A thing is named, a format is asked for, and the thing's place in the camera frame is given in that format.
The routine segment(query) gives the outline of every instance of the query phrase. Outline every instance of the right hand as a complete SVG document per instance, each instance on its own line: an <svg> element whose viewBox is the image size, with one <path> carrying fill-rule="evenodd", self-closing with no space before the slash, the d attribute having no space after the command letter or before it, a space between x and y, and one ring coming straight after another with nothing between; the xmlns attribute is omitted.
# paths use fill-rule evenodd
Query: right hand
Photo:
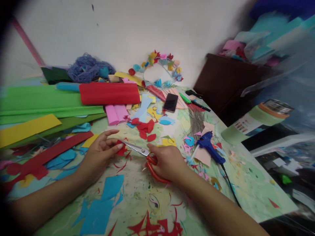
<svg viewBox="0 0 315 236"><path fill-rule="evenodd" d="M190 170L177 147L157 147L153 144L147 144L147 147L157 157L158 164L152 165L152 168L161 178L176 183L186 171Z"/></svg>

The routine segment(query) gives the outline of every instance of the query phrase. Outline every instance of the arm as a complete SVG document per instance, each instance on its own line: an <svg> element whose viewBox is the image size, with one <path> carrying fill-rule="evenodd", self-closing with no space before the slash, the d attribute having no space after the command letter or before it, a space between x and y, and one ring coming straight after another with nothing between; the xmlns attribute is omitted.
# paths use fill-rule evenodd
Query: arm
<svg viewBox="0 0 315 236"><path fill-rule="evenodd" d="M33 234L41 225L95 183L104 173L109 159L123 145L107 136L118 130L103 132L91 144L77 171L10 204L21 228Z"/></svg>
<svg viewBox="0 0 315 236"><path fill-rule="evenodd" d="M178 148L152 144L148 148L158 159L158 164L152 166L155 172L178 185L194 200L217 235L268 235L246 212L191 170Z"/></svg>

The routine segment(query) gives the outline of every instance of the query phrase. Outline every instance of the phone screen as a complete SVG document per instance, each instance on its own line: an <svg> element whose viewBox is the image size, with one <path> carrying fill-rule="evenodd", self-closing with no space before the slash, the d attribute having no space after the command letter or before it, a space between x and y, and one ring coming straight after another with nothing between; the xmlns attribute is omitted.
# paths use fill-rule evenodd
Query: phone screen
<svg viewBox="0 0 315 236"><path fill-rule="evenodd" d="M175 112L177 99L178 99L177 95L169 93L166 97L166 101L164 103L163 109L171 111L171 112Z"/></svg>

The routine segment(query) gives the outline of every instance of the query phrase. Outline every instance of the wire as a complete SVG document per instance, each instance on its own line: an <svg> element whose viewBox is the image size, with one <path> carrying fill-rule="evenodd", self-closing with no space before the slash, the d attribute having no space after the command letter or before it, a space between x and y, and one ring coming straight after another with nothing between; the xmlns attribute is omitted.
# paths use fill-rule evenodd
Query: wire
<svg viewBox="0 0 315 236"><path fill-rule="evenodd" d="M226 178L227 178L227 180L228 180L228 182L229 182L229 184L230 184L230 188L231 188L231 191L232 191L232 194L233 194L233 197L234 197L234 199L235 199L236 204L237 204L240 208L242 208L241 205L240 205L240 203L239 203L239 201L237 200L237 197L236 197L234 191L233 191L232 184L231 184L231 182L230 182L229 176L228 176L227 173L226 173L226 170L225 170L225 168L224 168L224 165L223 165L223 164L220 164L220 165L221 165L221 167L222 167L222 169L223 169L223 171L224 171L224 173L225 173L225 175L226 175Z"/></svg>

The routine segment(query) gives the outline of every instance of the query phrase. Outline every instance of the left hand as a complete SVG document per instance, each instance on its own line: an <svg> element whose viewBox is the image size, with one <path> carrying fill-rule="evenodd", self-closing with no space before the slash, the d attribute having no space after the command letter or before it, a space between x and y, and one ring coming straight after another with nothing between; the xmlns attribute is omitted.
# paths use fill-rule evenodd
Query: left hand
<svg viewBox="0 0 315 236"><path fill-rule="evenodd" d="M110 158L123 147L123 144L116 145L117 139L107 138L111 134L118 132L119 130L117 129L111 129L101 133L97 137L89 147L79 168L74 173L77 178L87 181L91 185L102 176Z"/></svg>

